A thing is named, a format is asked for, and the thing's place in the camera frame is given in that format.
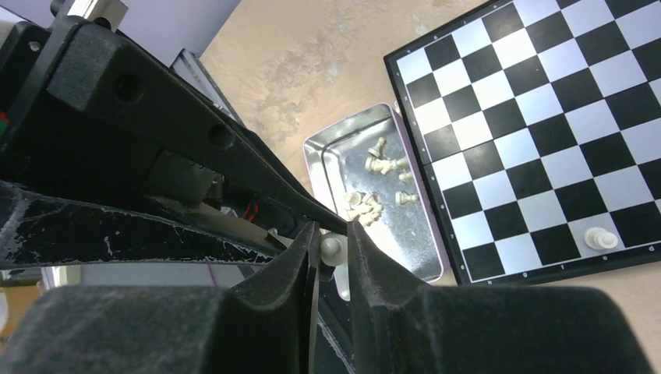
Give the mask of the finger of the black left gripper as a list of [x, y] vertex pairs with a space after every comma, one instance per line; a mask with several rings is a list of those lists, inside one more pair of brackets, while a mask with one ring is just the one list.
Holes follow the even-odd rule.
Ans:
[[262, 265], [287, 244], [238, 217], [148, 199], [146, 213], [1, 183], [1, 268], [90, 263]]
[[114, 125], [243, 184], [339, 234], [346, 221], [315, 200], [253, 131], [217, 108], [129, 38], [78, 16], [51, 28], [57, 60], [48, 92]]

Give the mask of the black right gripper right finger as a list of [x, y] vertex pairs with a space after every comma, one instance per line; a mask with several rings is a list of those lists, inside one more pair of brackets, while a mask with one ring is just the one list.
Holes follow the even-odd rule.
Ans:
[[359, 373], [650, 373], [619, 307], [594, 288], [437, 287], [348, 225]]

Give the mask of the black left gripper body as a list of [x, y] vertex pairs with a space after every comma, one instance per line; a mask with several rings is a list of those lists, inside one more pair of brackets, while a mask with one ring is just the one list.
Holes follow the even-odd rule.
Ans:
[[216, 173], [52, 96], [57, 57], [51, 29], [27, 21], [2, 45], [2, 180], [105, 206], [134, 206], [145, 196], [200, 203]]

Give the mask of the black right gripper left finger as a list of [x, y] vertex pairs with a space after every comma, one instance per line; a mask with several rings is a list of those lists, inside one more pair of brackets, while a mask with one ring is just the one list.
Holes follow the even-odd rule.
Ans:
[[233, 288], [67, 286], [28, 310], [4, 373], [309, 373], [316, 225]]

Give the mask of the white pawn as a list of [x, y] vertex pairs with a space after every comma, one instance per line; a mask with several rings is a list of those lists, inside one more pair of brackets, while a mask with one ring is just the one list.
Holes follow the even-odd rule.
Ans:
[[348, 239], [344, 235], [328, 232], [320, 242], [321, 260], [328, 266], [340, 266], [348, 260]]

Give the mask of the white chess piece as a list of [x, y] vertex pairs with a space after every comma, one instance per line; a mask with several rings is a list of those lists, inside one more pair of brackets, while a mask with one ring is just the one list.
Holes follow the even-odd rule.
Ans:
[[593, 227], [584, 233], [585, 244], [593, 250], [613, 249], [619, 243], [619, 238], [605, 228]]

